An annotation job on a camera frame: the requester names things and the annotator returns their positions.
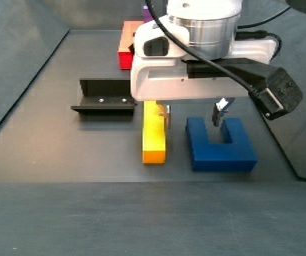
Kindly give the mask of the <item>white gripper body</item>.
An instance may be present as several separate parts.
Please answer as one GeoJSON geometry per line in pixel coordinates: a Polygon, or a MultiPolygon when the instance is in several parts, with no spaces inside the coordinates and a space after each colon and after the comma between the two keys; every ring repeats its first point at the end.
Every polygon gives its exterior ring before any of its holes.
{"type": "MultiPolygon", "coordinates": [[[[167,56],[147,56],[144,43],[167,39],[156,24],[143,24],[135,34],[135,56],[131,69],[131,93],[137,101],[172,101],[223,97],[246,97],[247,90],[228,77],[188,78],[185,52],[169,42],[167,56]]],[[[244,40],[232,43],[224,59],[248,58],[268,64],[276,43],[272,39],[244,40]]]]}

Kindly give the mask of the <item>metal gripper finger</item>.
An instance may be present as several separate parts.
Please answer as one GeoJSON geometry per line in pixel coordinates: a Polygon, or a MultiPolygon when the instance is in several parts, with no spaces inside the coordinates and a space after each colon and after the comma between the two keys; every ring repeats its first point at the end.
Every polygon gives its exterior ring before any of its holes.
{"type": "Polygon", "coordinates": [[[232,105],[235,99],[233,98],[221,98],[213,105],[213,113],[212,113],[212,123],[213,126],[217,127],[220,124],[220,119],[224,114],[228,112],[228,108],[232,105]]]}
{"type": "Polygon", "coordinates": [[[171,106],[161,102],[157,103],[159,115],[164,118],[164,126],[167,129],[171,128],[171,106]]]}

